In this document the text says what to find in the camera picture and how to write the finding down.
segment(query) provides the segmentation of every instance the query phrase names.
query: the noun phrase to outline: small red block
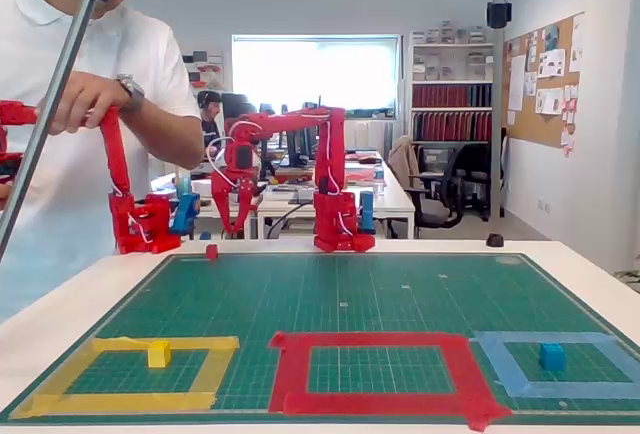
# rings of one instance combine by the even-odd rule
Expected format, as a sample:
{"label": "small red block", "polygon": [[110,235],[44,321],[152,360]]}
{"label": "small red block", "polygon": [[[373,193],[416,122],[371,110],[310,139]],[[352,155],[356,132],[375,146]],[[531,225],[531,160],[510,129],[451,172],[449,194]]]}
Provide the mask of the small red block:
{"label": "small red block", "polygon": [[207,250],[205,251],[205,255],[207,259],[210,261],[215,261],[218,259],[218,245],[217,244],[209,244],[207,246]]}
{"label": "small red block", "polygon": [[271,338],[271,342],[269,343],[269,346],[282,348],[282,346],[284,345],[285,339],[286,339],[286,336],[284,335],[284,332],[278,331]]}

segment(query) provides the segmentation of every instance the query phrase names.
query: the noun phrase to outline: metal pole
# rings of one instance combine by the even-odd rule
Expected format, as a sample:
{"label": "metal pole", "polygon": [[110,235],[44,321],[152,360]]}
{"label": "metal pole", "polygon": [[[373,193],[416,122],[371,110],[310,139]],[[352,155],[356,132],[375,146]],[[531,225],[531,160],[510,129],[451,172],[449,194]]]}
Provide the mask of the metal pole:
{"label": "metal pole", "polygon": [[31,183],[33,173],[40,159],[44,143],[47,140],[53,118],[58,110],[60,98],[69,80],[69,74],[73,69],[78,50],[80,49],[84,34],[87,30],[94,3],[95,0],[81,1],[78,13],[73,18],[64,47],[58,58],[58,63],[51,82],[49,83],[42,109],[38,113],[38,120],[34,125],[33,132],[29,138],[29,144],[27,144],[27,148],[24,151],[20,169],[16,174],[11,195],[0,218],[0,260],[2,260],[4,256],[11,232],[18,218],[18,213],[27,195],[29,184]]}
{"label": "metal pole", "polygon": [[[493,0],[495,4],[503,4],[506,0]],[[491,116],[491,232],[498,233],[500,220],[500,158],[502,150],[502,58],[504,52],[504,29],[493,31],[493,93]]]}

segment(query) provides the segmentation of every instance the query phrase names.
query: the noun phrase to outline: white cable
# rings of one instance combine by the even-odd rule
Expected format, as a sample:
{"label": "white cable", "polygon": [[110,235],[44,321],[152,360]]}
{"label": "white cable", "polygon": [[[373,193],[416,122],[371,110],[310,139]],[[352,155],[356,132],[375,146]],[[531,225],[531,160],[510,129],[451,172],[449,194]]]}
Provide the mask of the white cable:
{"label": "white cable", "polygon": [[347,226],[344,225],[344,221],[342,220],[342,213],[341,212],[338,213],[338,221],[340,221],[340,225],[342,226],[342,230],[345,233],[349,234],[351,237],[353,237],[353,233],[349,229],[347,229]]}
{"label": "white cable", "polygon": [[116,194],[118,194],[118,197],[122,197],[124,194],[122,194],[122,191],[120,189],[118,189],[118,186],[116,186],[116,183],[113,182],[113,179],[110,179],[111,181],[111,186],[113,187],[113,190],[116,191]]}
{"label": "white cable", "polygon": [[315,115],[315,114],[301,114],[300,117],[306,117],[309,119],[323,119],[323,120],[328,120],[329,119],[329,114],[319,114],[319,115]]}
{"label": "white cable", "polygon": [[336,187],[336,192],[331,192],[331,190],[327,191],[327,194],[330,196],[338,196],[340,194],[340,186],[338,185],[338,183],[336,182],[336,180],[333,177],[333,174],[331,174],[331,163],[329,161],[329,159],[331,159],[330,157],[330,152],[329,152],[329,146],[331,145],[331,126],[327,125],[327,174],[329,175],[329,179],[331,180],[331,182],[333,183],[333,185]]}
{"label": "white cable", "polygon": [[209,164],[211,164],[211,167],[213,168],[213,170],[216,171],[218,174],[220,174],[220,177],[222,177],[225,181],[227,181],[231,187],[236,187],[236,185],[231,181],[231,179],[225,176],[224,173],[220,169],[218,169],[218,167],[216,166],[216,163],[213,161],[213,159],[211,159],[211,153],[209,152],[209,150],[213,147],[214,144],[222,141],[228,141],[228,140],[233,141],[233,137],[219,137],[217,139],[213,139],[207,146],[205,154],[207,155],[207,159],[209,160]]}
{"label": "white cable", "polygon": [[254,127],[257,127],[258,129],[260,129],[261,131],[263,130],[262,126],[260,126],[259,124],[256,124],[255,122],[238,121],[238,122],[235,122],[233,124],[233,126],[231,126],[231,129],[229,129],[229,135],[233,134],[233,131],[235,131],[236,127],[238,127],[240,124],[245,124],[247,126],[254,126]]}
{"label": "white cable", "polygon": [[142,228],[142,225],[133,218],[131,213],[129,213],[129,225],[132,225],[132,224],[135,224],[136,226],[138,226],[138,229],[140,229],[140,235],[142,236],[142,240],[144,241],[144,243],[151,244],[151,241],[147,239],[147,235],[145,234],[144,229]]}

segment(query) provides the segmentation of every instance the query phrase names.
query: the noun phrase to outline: window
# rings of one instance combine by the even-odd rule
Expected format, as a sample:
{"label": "window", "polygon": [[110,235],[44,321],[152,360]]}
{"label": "window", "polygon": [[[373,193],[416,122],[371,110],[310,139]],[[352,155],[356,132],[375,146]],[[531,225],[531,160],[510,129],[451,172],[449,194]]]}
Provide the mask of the window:
{"label": "window", "polygon": [[320,99],[349,115],[393,117],[398,56],[398,36],[235,36],[233,87],[276,112]]}

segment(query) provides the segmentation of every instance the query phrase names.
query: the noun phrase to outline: yellow cube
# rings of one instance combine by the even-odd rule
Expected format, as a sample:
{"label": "yellow cube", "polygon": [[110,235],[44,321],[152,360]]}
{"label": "yellow cube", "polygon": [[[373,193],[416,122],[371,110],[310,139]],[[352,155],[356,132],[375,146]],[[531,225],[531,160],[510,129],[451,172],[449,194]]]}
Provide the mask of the yellow cube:
{"label": "yellow cube", "polygon": [[169,341],[153,341],[147,349],[147,364],[151,368],[164,369],[171,362]]}

